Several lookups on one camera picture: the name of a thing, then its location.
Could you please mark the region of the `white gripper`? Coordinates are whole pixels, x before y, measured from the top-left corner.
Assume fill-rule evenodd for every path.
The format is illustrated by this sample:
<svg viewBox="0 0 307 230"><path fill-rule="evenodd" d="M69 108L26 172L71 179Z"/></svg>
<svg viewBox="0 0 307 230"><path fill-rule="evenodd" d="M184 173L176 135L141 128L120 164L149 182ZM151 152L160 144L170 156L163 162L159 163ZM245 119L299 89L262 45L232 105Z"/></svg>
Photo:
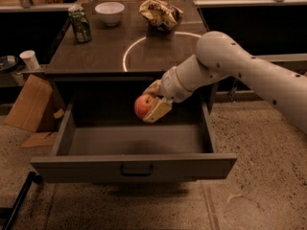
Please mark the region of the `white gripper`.
<svg viewBox="0 0 307 230"><path fill-rule="evenodd" d="M192 92L180 83L175 66L165 72L160 80L155 80L146 88L144 94L150 94L156 97L152 107L143 118L145 123L151 124L169 113L172 109L173 102L182 103L192 96Z"/></svg>

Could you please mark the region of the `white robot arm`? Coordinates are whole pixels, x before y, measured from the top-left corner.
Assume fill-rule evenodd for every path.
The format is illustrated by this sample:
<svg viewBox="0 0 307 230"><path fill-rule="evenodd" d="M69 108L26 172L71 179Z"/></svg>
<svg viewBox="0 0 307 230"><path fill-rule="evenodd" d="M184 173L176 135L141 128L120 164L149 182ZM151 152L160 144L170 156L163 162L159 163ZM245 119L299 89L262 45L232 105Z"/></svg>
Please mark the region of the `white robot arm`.
<svg viewBox="0 0 307 230"><path fill-rule="evenodd" d="M195 54L146 89L155 100L143 120L156 122L172 109L172 104L181 103L198 88L229 76L307 132L307 77L253 56L227 34L215 31L202 35Z"/></svg>

